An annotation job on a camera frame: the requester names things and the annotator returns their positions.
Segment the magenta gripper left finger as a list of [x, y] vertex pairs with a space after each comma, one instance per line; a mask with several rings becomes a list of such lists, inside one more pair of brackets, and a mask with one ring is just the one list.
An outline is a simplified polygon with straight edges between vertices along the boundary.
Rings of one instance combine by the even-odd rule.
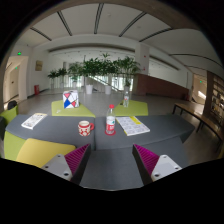
[[91, 145], [86, 144], [66, 155], [57, 154], [42, 169], [71, 182], [80, 182], [85, 171]]

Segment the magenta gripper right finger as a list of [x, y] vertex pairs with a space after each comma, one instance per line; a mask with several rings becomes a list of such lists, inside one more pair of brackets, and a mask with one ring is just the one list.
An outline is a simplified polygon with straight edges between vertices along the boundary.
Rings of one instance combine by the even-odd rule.
[[137, 144], [133, 145], [132, 154], [143, 183], [152, 183], [181, 170], [168, 155], [159, 156]]

